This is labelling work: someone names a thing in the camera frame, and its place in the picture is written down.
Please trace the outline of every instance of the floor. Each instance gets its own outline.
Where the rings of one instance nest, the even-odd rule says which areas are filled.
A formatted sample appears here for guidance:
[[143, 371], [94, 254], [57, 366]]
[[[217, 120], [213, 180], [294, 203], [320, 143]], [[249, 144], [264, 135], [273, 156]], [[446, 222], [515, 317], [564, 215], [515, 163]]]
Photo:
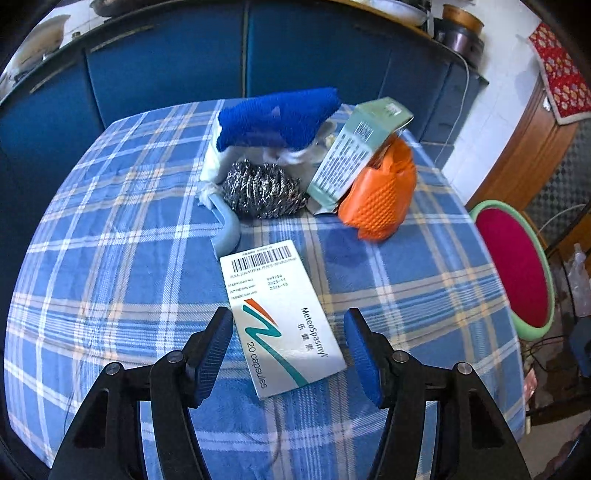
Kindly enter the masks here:
[[519, 448], [532, 478], [544, 471], [548, 462], [558, 455], [560, 448], [571, 440], [575, 429], [586, 424], [589, 419], [591, 413], [586, 411], [569, 419], [531, 429], [531, 433], [519, 443]]

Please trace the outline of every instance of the white tiled wall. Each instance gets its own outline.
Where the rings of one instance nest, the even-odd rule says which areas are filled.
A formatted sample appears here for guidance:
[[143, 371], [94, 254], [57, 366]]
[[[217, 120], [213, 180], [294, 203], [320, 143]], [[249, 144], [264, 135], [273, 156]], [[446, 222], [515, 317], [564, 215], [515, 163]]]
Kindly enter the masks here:
[[106, 18], [99, 17], [95, 14], [95, 11], [91, 9], [90, 2], [92, 0], [80, 0], [75, 4], [66, 5], [65, 7], [54, 8], [42, 21], [47, 20], [51, 17], [58, 15], [70, 15], [64, 26], [64, 41], [61, 46], [63, 47], [69, 41], [72, 40], [72, 34], [74, 32], [80, 32], [84, 34], [89, 30], [101, 25]]
[[538, 64], [527, 37], [540, 23], [520, 0], [433, 0], [441, 18], [443, 4], [454, 4], [485, 24], [480, 73], [490, 82], [478, 98], [455, 143], [443, 174], [467, 202], [497, 161], [531, 97]]

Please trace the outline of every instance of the green and orange logo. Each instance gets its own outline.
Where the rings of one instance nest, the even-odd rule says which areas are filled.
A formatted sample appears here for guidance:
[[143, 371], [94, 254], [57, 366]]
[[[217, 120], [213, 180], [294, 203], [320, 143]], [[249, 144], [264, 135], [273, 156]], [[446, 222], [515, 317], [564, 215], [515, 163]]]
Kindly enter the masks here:
[[252, 317], [259, 320], [266, 329], [262, 328], [255, 328], [255, 327], [246, 327], [244, 331], [246, 334], [251, 337], [256, 343], [258, 343], [261, 347], [263, 347], [267, 352], [271, 354], [271, 356], [279, 362], [279, 364], [285, 369], [285, 371], [290, 375], [291, 378], [294, 379], [295, 383], [298, 387], [303, 387], [307, 385], [309, 382], [299, 373], [293, 365], [291, 365], [285, 358], [283, 358], [279, 353], [275, 351], [275, 349], [266, 343], [261, 336], [273, 337], [273, 338], [280, 338], [281, 332], [278, 330], [278, 326], [275, 320], [267, 313], [267, 311], [261, 307], [255, 300], [253, 299], [246, 299], [244, 301], [246, 305], [242, 306], [242, 310], [245, 311], [247, 314], [251, 315]]

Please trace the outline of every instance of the barcode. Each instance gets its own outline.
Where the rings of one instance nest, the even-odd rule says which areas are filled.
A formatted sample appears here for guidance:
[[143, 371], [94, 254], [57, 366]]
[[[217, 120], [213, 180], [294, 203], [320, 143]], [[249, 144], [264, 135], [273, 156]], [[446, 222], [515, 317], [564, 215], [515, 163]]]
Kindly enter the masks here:
[[277, 262], [286, 258], [291, 258], [290, 249], [287, 246], [278, 247], [259, 254], [252, 254], [232, 260], [232, 269], [234, 270], [234, 273], [243, 272], [245, 270], [250, 270], [251, 268], [260, 267], [261, 265], [267, 265], [268, 263]]
[[371, 137], [372, 133], [374, 133], [372, 128], [368, 124], [364, 124], [363, 122], [361, 122], [355, 129], [355, 135], [363, 139], [364, 142], [367, 142], [367, 140], [369, 140], [369, 137]]

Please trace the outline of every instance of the orange rubber glove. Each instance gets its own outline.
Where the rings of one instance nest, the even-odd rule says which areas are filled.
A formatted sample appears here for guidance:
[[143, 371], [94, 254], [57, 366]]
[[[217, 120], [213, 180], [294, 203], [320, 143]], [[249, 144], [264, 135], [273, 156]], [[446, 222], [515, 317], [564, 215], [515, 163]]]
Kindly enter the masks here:
[[365, 167], [355, 179], [339, 207], [339, 218], [345, 225], [359, 229], [359, 239], [386, 240], [406, 217], [416, 186], [413, 152], [396, 137], [381, 165]]

